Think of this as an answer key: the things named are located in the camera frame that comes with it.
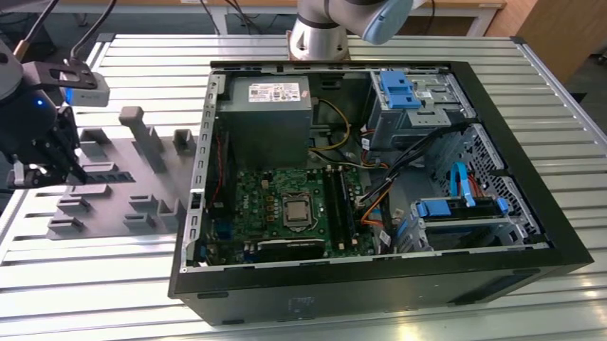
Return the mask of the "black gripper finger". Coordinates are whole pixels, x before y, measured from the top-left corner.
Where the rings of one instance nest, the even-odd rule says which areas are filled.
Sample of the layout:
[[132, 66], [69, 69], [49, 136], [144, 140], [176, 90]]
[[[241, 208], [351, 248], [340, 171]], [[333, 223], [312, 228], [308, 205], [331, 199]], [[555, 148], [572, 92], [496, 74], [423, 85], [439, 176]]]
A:
[[36, 164], [47, 173], [37, 176], [41, 185], [85, 185], [87, 173], [79, 164], [64, 152], [57, 138], [45, 138], [35, 141], [35, 150], [41, 156]]
[[72, 107], [65, 106], [57, 109], [57, 142], [65, 154], [77, 160], [76, 150], [79, 148], [77, 126], [73, 118]]

